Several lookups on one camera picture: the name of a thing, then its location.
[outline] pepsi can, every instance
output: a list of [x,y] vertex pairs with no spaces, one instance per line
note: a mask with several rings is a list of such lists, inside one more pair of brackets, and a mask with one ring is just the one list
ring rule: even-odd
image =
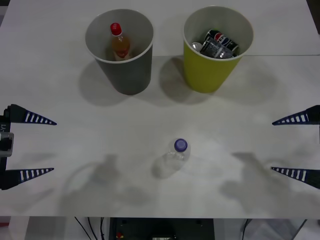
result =
[[230,38],[228,38],[218,30],[208,31],[205,35],[204,40],[206,40],[209,36],[216,40],[218,43],[221,43],[223,46],[226,46],[226,48],[230,49],[232,52],[236,51],[239,47],[238,44],[236,44],[234,41],[232,41]]
[[211,36],[206,38],[200,53],[214,59],[230,59],[236,56],[234,52],[214,40]]

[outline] clear plastic bottle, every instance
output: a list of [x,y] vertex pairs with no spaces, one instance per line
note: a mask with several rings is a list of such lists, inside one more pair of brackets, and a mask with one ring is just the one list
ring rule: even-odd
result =
[[179,138],[170,144],[170,150],[165,155],[165,162],[175,170],[179,170],[189,156],[190,146],[186,140]]
[[132,58],[130,53],[130,40],[122,33],[119,23],[112,23],[110,25],[112,33],[111,47],[116,61],[124,61]]

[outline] red bottle cap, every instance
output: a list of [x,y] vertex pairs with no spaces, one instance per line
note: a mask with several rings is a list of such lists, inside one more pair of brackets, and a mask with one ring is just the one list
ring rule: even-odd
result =
[[118,36],[122,33],[121,27],[119,23],[112,23],[110,25],[111,33],[115,36]]

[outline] white table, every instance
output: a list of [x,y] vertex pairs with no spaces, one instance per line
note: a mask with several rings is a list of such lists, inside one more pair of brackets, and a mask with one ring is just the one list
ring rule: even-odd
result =
[[[154,57],[135,96],[86,60],[81,72],[62,62],[34,77],[2,65],[0,108],[20,104],[58,125],[12,125],[8,169],[55,170],[1,192],[0,215],[319,217],[319,190],[269,170],[320,167],[317,126],[271,125],[319,103],[319,56],[244,57],[215,94],[189,90],[179,58]],[[155,164],[175,137],[191,157],[170,175]]]
[[20,55],[26,52],[28,59],[46,56],[60,61],[61,54],[69,53],[73,62],[84,52],[84,33],[96,15],[129,8],[153,23],[154,56],[182,55],[185,19],[209,5],[236,9],[251,22],[254,42],[248,55],[320,54],[306,0],[12,0],[0,28],[0,46],[8,54],[12,48]]

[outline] black cable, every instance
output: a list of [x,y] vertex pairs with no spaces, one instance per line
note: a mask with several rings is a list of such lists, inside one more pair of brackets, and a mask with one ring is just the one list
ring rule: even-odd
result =
[[243,228],[243,234],[242,234],[242,240],[244,240],[244,237],[245,237],[245,230],[246,230],[246,227],[247,227],[247,223],[248,223],[248,220],[249,219],[247,219],[246,221],[245,221],[245,224],[244,224],[244,228]]
[[92,240],[91,237],[89,236],[89,234],[87,233],[87,231],[85,230],[84,226],[82,226],[81,222],[79,222],[78,218],[76,218],[76,217],[74,217],[74,218],[75,218],[75,220],[80,224],[80,226],[82,227],[83,231],[85,231],[85,233],[86,233],[86,235],[88,236],[88,238],[89,238],[90,240]]
[[100,219],[100,234],[101,234],[101,239],[102,240],[105,240],[105,237],[104,237],[104,232],[102,231],[102,223],[104,222],[104,217],[102,217],[101,219]]
[[89,223],[89,226],[90,226],[91,232],[92,232],[92,234],[93,234],[93,236],[94,236],[95,240],[98,240],[98,238],[97,238],[97,236],[96,236],[96,234],[95,234],[94,230],[92,229],[92,226],[91,226],[91,222],[90,222],[90,218],[89,218],[89,217],[88,217],[88,223]]

